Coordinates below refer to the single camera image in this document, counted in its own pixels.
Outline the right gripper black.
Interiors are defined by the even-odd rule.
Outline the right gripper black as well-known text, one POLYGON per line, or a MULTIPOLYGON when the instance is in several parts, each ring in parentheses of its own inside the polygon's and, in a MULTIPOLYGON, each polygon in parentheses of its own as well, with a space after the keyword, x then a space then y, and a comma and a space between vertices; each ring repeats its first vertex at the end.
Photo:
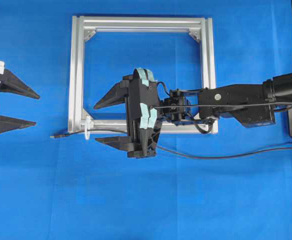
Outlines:
POLYGON ((159 105, 157 83, 142 83, 137 75, 122 77, 93 107, 94 110, 126 104, 128 136, 98 137, 95 140, 120 151, 126 151, 129 158, 156 156, 162 122, 154 108, 159 105))

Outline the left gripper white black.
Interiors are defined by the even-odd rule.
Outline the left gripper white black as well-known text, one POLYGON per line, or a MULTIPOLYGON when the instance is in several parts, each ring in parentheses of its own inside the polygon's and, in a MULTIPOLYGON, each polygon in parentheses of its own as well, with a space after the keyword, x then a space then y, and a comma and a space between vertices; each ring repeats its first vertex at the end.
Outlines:
MULTIPOLYGON (((0 61, 0 92, 12 93, 33 99, 40 99, 40 96, 29 86, 24 84, 10 70, 5 69, 5 63, 0 61)), ((34 127, 36 122, 12 118, 0 115, 0 134, 13 130, 34 127)))

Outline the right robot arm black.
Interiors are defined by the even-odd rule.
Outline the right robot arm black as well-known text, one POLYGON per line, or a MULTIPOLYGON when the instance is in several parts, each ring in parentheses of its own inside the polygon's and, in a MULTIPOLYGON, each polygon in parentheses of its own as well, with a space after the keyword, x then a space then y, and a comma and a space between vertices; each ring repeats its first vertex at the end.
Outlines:
POLYGON ((143 68, 116 83, 94 108, 125 104, 127 135, 98 142, 125 151, 130 158, 154 157, 165 121, 175 126, 204 124, 211 131, 219 118, 235 118, 253 128, 274 124, 276 112, 292 108, 292 73, 262 84, 169 90, 165 99, 160 99, 158 86, 152 72, 143 68))

